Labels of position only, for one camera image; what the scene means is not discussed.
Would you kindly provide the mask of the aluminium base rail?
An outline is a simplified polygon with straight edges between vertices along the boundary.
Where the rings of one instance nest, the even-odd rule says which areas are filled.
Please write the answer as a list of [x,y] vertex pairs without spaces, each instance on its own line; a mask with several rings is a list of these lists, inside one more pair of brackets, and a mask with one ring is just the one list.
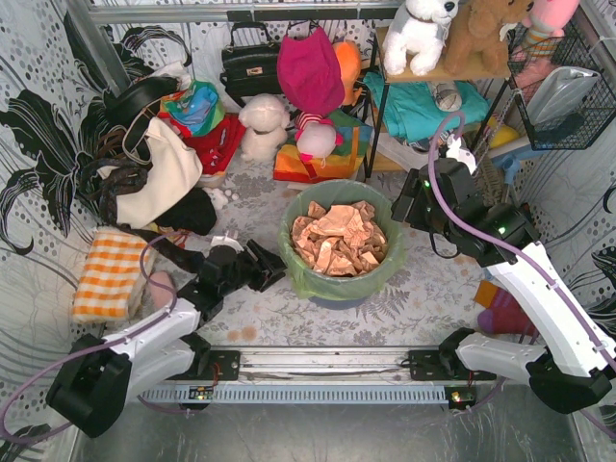
[[134,359],[131,377],[104,378],[96,403],[155,405],[443,404],[465,407],[499,376],[448,371],[435,347],[212,346],[181,341]]

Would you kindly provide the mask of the teal folded clothes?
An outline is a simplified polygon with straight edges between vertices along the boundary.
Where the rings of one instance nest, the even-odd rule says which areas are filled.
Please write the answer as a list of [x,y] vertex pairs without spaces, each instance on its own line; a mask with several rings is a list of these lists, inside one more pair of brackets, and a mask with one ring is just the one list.
[[[467,124],[481,122],[490,104],[468,82],[456,81],[462,97],[460,110]],[[382,122],[393,137],[419,141],[431,137],[447,113],[437,108],[425,82],[398,83],[389,87]]]

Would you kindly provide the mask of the crumpled brown paper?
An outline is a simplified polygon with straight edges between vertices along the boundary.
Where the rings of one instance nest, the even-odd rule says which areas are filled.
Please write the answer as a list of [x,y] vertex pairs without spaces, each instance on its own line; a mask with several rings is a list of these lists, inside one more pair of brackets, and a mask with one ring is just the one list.
[[387,256],[389,243],[374,221],[367,201],[333,205],[312,201],[305,216],[295,219],[290,237],[307,267],[329,277],[356,277],[375,270]]

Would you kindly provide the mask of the blue trash bin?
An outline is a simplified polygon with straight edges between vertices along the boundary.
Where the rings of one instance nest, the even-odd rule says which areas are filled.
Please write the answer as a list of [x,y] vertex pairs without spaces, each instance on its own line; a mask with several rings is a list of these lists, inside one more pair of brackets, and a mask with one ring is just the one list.
[[344,300],[333,300],[328,298],[322,298],[319,296],[311,296],[309,300],[319,306],[320,308],[333,310],[333,311],[343,311],[352,308],[357,308],[368,301],[371,296],[365,296],[356,299],[344,299]]

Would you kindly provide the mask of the green trash bag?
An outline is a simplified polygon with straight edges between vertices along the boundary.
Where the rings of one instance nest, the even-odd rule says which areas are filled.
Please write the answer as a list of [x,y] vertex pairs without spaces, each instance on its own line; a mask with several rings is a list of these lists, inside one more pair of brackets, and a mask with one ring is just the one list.
[[[315,201],[323,208],[367,201],[375,208],[374,221],[385,233],[389,249],[385,260],[373,271],[356,277],[329,277],[309,269],[297,255],[290,237],[296,218],[305,216]],[[333,300],[356,299],[381,291],[405,260],[401,225],[391,219],[392,202],[381,192],[351,180],[329,180],[300,192],[284,212],[277,231],[280,256],[287,267],[295,293],[300,298],[319,296]]]

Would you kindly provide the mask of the magenta cloth bag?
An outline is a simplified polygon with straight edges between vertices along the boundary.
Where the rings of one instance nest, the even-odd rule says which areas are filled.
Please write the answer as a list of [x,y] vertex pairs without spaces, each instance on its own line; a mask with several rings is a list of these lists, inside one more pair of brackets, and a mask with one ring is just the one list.
[[306,38],[285,36],[276,69],[284,95],[302,112],[326,116],[343,103],[345,89],[340,65],[321,26]]

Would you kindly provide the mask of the orange checkered cloth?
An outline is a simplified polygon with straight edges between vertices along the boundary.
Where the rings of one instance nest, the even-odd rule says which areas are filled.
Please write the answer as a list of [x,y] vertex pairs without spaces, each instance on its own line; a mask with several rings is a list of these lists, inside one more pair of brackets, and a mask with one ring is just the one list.
[[88,253],[71,309],[79,323],[127,321],[134,316],[158,252],[113,227],[100,227]]

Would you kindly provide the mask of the white plush dog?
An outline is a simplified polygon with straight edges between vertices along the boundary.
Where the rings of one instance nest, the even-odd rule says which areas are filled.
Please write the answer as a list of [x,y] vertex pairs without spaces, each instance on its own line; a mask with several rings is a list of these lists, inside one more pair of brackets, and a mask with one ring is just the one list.
[[382,45],[383,66],[390,76],[406,68],[416,76],[431,72],[440,60],[458,1],[406,0],[399,7]]

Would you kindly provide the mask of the colourful printed bag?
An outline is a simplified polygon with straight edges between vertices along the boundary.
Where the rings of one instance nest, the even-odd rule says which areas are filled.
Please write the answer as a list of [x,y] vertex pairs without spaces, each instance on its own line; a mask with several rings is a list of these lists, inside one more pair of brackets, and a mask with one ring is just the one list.
[[163,97],[158,112],[158,117],[182,138],[208,135],[224,116],[216,87],[202,81],[193,81],[186,90]]

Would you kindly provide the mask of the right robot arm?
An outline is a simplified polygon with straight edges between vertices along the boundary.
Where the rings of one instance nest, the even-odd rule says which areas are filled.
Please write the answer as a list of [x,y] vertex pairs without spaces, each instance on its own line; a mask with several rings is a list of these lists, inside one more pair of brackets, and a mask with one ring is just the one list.
[[439,346],[445,370],[489,372],[523,383],[550,409],[571,414],[599,403],[615,378],[615,341],[562,282],[538,234],[515,206],[488,207],[466,165],[440,158],[411,169],[392,218],[441,235],[513,295],[543,338],[523,346],[469,328]]

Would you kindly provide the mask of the black leather handbag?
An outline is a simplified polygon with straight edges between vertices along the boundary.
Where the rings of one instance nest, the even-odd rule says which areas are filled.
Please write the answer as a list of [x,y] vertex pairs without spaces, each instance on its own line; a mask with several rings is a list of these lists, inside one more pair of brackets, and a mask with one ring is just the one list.
[[[260,29],[266,41],[238,46],[234,33],[241,29]],[[264,23],[244,21],[233,24],[230,43],[221,50],[223,72],[219,79],[225,92],[241,108],[245,106],[245,97],[283,93],[277,76],[279,52],[280,44],[271,38]]]

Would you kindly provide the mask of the wooden metal shelf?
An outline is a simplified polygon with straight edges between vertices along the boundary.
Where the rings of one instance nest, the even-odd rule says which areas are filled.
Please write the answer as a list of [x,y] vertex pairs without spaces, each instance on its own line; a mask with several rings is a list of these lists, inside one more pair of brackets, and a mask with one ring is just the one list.
[[363,82],[360,82],[365,89],[365,102],[363,105],[362,117],[371,116],[373,125],[373,141],[369,144],[369,150],[363,161],[363,169],[365,179],[368,180],[372,177],[375,171],[402,171],[402,167],[396,164],[393,160],[386,158],[380,154],[377,150],[377,142],[382,133],[386,132],[386,127],[383,125],[383,116],[386,108],[386,102],[389,95],[391,85],[397,85],[409,82],[449,82],[449,81],[474,81],[481,79],[502,79],[502,85],[500,90],[493,100],[492,106],[488,111],[487,116],[482,120],[477,132],[477,136],[472,143],[472,147],[476,148],[479,140],[479,135],[483,132],[487,126],[487,122],[495,111],[497,104],[500,102],[501,97],[508,87],[508,80],[511,77],[511,72],[507,64],[497,70],[496,72],[489,72],[483,65],[481,55],[479,53],[472,53],[467,61],[467,67],[457,76],[450,75],[444,68],[443,62],[439,61],[436,67],[429,73],[423,76],[417,76],[413,74],[409,69],[405,69],[400,75],[389,75],[382,65],[382,53],[380,46],[384,43],[386,38],[387,29],[385,27],[376,28],[374,32],[374,39],[372,41],[372,53],[370,58],[370,65],[367,67],[367,71],[379,72],[384,81],[384,89],[379,104],[373,101],[370,90],[365,86]]

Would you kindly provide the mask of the rainbow striped bag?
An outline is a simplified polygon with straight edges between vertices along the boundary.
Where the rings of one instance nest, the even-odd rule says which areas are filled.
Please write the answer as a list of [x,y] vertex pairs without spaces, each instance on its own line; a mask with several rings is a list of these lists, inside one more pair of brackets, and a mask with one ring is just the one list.
[[372,127],[359,119],[336,110],[326,116],[333,121],[344,142],[325,159],[302,162],[295,144],[295,134],[278,150],[273,178],[292,183],[316,184],[330,179],[352,177],[367,154]]

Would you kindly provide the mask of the brown teddy bear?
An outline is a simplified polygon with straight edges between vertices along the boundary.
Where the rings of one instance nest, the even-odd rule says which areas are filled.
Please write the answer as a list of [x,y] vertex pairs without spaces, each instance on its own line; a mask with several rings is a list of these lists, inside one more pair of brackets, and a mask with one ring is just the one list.
[[507,32],[527,18],[533,6],[529,0],[467,2],[450,25],[444,69],[450,75],[460,75],[469,58],[477,55],[491,76],[498,75],[508,61]]

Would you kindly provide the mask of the orange plush toy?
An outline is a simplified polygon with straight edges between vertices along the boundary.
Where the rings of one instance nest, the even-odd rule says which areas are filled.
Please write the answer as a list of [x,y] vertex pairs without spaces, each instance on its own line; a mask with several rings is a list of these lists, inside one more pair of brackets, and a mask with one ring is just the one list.
[[361,94],[361,91],[354,87],[361,73],[359,48],[354,42],[344,40],[334,43],[333,49],[339,63],[341,81],[345,91],[342,105],[353,105]]

